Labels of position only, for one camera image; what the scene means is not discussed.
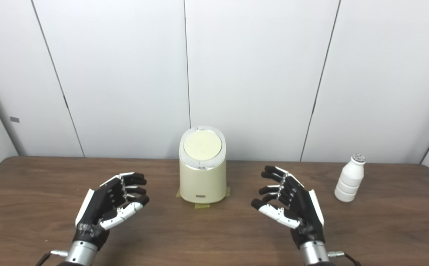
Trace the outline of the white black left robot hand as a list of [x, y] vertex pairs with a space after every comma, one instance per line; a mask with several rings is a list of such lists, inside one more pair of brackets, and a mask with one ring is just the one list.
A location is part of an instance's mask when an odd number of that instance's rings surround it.
[[75, 220], [73, 241], [87, 242], [97, 251], [106, 243], [110, 229], [142, 210], [150, 201], [142, 173], [116, 174], [98, 189], [89, 189]]

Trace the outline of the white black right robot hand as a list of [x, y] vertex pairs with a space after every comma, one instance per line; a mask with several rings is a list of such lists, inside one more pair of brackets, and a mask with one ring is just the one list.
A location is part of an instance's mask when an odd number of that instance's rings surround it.
[[265, 166], [261, 176], [277, 184], [259, 189], [263, 198], [253, 199], [251, 206], [290, 228], [297, 248], [310, 241], [325, 243], [324, 217], [316, 192], [307, 190], [292, 173], [276, 166]]

